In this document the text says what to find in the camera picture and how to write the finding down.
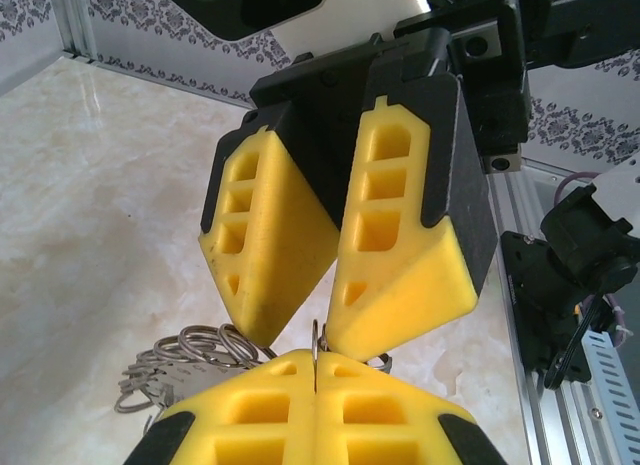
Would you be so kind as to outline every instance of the beige marble surface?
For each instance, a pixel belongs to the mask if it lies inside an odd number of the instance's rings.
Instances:
[[[61,60],[0,98],[0,464],[122,463],[147,414],[120,371],[228,321],[197,236],[215,144],[244,110]],[[332,271],[274,348],[306,347]],[[477,309],[393,351],[393,375],[466,407],[528,463],[497,271]]]

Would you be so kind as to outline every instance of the yellow foam pad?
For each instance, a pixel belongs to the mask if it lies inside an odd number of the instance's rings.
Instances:
[[[262,128],[227,159],[200,246],[233,324],[268,346],[335,259],[338,239],[276,132]]]
[[[438,423],[464,409],[335,353],[298,350],[171,407],[195,421],[171,465],[459,465]]]
[[[327,321],[329,347],[359,361],[477,302],[450,218],[433,228],[420,222],[430,134],[386,97],[361,117]]]

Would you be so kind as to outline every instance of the marble floor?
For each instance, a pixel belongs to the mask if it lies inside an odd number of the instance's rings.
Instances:
[[[120,372],[228,317],[197,237],[215,145],[245,110],[61,59],[0,98],[0,465],[122,463],[148,414]],[[307,347],[332,270],[277,340]],[[392,352],[528,463],[499,277],[470,315]]]

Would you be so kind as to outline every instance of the black plastic bracket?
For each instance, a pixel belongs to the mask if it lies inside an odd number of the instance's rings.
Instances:
[[[525,275],[549,254],[547,242],[513,232],[503,233],[500,242],[522,364],[527,371],[546,372],[556,353],[566,348],[578,327],[577,316],[552,313],[549,311],[552,306],[537,307],[523,286]],[[573,356],[566,379],[583,383],[591,379],[582,345]]]

